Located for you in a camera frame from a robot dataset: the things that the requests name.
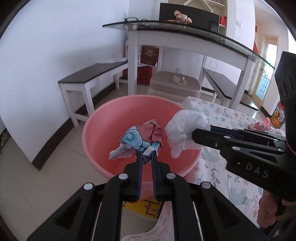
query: wall outlet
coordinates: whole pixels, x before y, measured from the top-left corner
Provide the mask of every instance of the wall outlet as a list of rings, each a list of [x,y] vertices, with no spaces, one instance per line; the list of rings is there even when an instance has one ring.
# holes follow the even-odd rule
[[[242,27],[242,23],[240,21],[237,21],[237,26]]]
[[[177,68],[177,74],[183,74],[183,70],[181,68]]]

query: tile floor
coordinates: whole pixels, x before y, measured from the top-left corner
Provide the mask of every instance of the tile floor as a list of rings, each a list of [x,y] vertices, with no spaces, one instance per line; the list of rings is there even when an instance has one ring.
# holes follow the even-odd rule
[[[148,86],[138,85],[138,94]],[[127,95],[127,85],[112,91],[96,108],[107,101]],[[202,94],[211,101],[212,97]],[[260,111],[255,116],[263,120]],[[38,171],[10,138],[0,155],[0,214],[19,241],[27,237],[86,182],[105,183],[85,157],[81,135],[84,122],[73,128]],[[151,230],[155,221],[123,210],[121,236]]]

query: white plastic bag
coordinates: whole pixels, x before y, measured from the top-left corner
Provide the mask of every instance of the white plastic bag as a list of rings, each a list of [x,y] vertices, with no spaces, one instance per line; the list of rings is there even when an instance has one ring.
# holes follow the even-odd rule
[[[180,110],[165,127],[172,158],[178,158],[182,150],[199,150],[203,146],[192,139],[192,132],[196,129],[210,130],[210,124],[203,113],[193,110]]]

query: red box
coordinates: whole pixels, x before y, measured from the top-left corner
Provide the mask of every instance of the red box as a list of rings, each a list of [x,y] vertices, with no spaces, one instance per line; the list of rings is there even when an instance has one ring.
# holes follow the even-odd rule
[[[123,76],[121,79],[128,79],[128,69],[122,71]],[[150,85],[150,80],[152,77],[152,67],[150,66],[142,66],[138,67],[138,76],[137,76],[137,84],[139,85]]]
[[[226,27],[226,25],[227,25],[227,17],[221,17],[221,16],[220,16],[220,21],[219,21],[219,23],[220,23],[221,25],[223,25],[223,26]]]

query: person's hand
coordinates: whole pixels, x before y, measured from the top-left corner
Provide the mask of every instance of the person's hand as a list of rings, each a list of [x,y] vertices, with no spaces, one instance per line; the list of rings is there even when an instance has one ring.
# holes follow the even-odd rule
[[[282,200],[284,206],[296,206],[296,202],[287,202]],[[267,228],[270,225],[274,225],[276,222],[276,211],[277,203],[271,196],[271,193],[264,190],[261,199],[259,200],[259,211],[257,223],[263,227]]]

